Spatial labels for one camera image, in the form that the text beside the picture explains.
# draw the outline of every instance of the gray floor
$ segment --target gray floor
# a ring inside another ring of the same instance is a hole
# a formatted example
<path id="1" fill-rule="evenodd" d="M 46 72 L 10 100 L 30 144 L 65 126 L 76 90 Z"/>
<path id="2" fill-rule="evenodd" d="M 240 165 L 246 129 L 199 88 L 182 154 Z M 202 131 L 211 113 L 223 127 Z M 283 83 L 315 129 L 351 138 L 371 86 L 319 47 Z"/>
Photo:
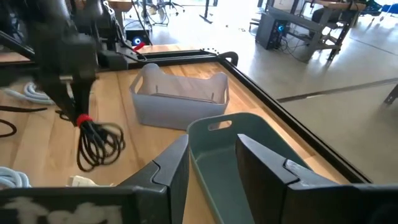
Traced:
<path id="1" fill-rule="evenodd" d="M 216 47 L 239 54 L 238 67 L 274 98 L 332 90 L 398 77 L 398 19 L 371 22 L 360 18 L 331 64 L 329 51 L 316 52 L 308 64 L 282 52 L 264 50 L 239 25 L 225 20 L 209 25 L 199 18 L 204 8 L 187 8 L 168 27 L 154 26 L 155 44 Z M 398 100 L 384 108 L 393 85 L 284 103 L 294 116 L 377 183 L 398 182 Z"/>

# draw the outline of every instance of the white cable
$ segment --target white cable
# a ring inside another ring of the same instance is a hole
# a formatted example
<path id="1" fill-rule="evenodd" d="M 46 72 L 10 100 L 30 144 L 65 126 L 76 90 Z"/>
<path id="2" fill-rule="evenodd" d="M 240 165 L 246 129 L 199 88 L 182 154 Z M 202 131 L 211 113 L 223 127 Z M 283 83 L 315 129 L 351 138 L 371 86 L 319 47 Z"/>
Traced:
<path id="1" fill-rule="evenodd" d="M 24 94 L 19 93 L 15 90 L 5 88 L 2 89 L 5 93 L 10 96 L 14 96 L 21 100 L 27 100 L 33 103 L 43 104 L 43 105 L 53 105 L 54 102 L 45 94 L 39 93 L 36 91 L 36 85 L 32 82 L 29 82 L 24 87 Z"/>
<path id="2" fill-rule="evenodd" d="M 29 178 L 23 172 L 14 171 L 7 167 L 0 167 L 0 185 L 7 188 L 26 188 Z"/>

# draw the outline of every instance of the white plastic basket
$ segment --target white plastic basket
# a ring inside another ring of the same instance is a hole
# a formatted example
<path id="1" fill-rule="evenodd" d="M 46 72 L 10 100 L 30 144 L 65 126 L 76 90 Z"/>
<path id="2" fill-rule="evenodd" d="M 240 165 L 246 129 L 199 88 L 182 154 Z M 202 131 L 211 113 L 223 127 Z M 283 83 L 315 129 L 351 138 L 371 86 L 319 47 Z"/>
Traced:
<path id="1" fill-rule="evenodd" d="M 154 63 L 141 69 L 130 92 L 141 124 L 174 129 L 224 114 L 229 101 L 226 74 L 220 72 L 209 79 L 179 77 L 165 74 Z"/>

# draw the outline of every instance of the wooden table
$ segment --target wooden table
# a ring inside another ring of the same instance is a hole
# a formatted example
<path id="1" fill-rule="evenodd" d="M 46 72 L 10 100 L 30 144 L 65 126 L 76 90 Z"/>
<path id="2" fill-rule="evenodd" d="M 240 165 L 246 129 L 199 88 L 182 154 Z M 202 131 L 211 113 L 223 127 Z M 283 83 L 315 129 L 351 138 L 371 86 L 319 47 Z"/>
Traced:
<path id="1" fill-rule="evenodd" d="M 86 0 L 75 0 L 75 2 L 77 8 L 83 9 Z M 122 12 L 128 12 L 132 7 L 131 0 L 108 0 L 108 2 L 113 9 L 117 9 Z"/>
<path id="2" fill-rule="evenodd" d="M 190 47 L 160 45 L 146 47 L 143 52 L 187 50 Z M 15 55 L 0 55 L 0 60 L 14 60 Z M 339 183 L 347 183 L 326 160 L 317 154 L 300 136 L 283 123 L 235 77 L 218 63 L 200 63 L 162 67 L 166 73 L 207 78 L 216 72 L 229 75 L 230 102 L 226 114 L 247 111 L 262 116 L 318 174 Z M 64 186 L 70 175 L 82 175 L 97 184 L 118 184 L 158 156 L 184 131 L 143 126 L 137 122 L 129 86 L 138 70 L 100 73 L 91 94 L 90 115 L 98 121 L 119 124 L 125 133 L 126 150 L 113 165 L 99 167 L 91 173 L 79 171 L 76 165 L 78 130 L 61 120 L 56 107 L 38 113 L 10 113 L 0 111 L 0 119 L 14 123 L 16 135 L 0 139 L 0 166 L 25 172 L 33 186 Z M 21 90 L 22 85 L 13 86 Z M 0 105 L 39 108 L 0 92 Z M 188 185 L 184 223 L 214 223 L 213 216 L 198 184 L 192 167 Z"/>
<path id="3" fill-rule="evenodd" d="M 366 5 L 358 2 L 352 3 L 351 7 L 349 6 L 349 2 L 341 2 L 341 1 L 325 1 L 325 0 L 314 0 L 315 4 L 320 4 L 323 7 L 327 7 L 329 9 L 341 9 L 341 10 L 355 10 L 362 11 L 365 9 Z"/>

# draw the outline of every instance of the gray plastic basket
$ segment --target gray plastic basket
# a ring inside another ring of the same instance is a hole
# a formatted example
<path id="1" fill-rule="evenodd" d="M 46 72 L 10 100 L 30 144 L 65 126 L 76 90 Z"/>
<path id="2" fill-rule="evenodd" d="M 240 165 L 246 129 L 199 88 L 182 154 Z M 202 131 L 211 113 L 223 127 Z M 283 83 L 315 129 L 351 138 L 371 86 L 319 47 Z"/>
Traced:
<path id="1" fill-rule="evenodd" d="M 230 121 L 227 128 L 211 129 Z M 235 155 L 238 134 L 245 134 L 301 166 L 306 163 L 260 116 L 236 113 L 195 121 L 188 127 L 193 169 L 219 223 L 253 224 Z"/>
<path id="2" fill-rule="evenodd" d="M 224 114 L 229 101 L 224 73 L 209 79 L 179 77 L 165 74 L 154 63 L 141 69 L 130 92 L 141 124 L 184 130 L 197 119 Z"/>

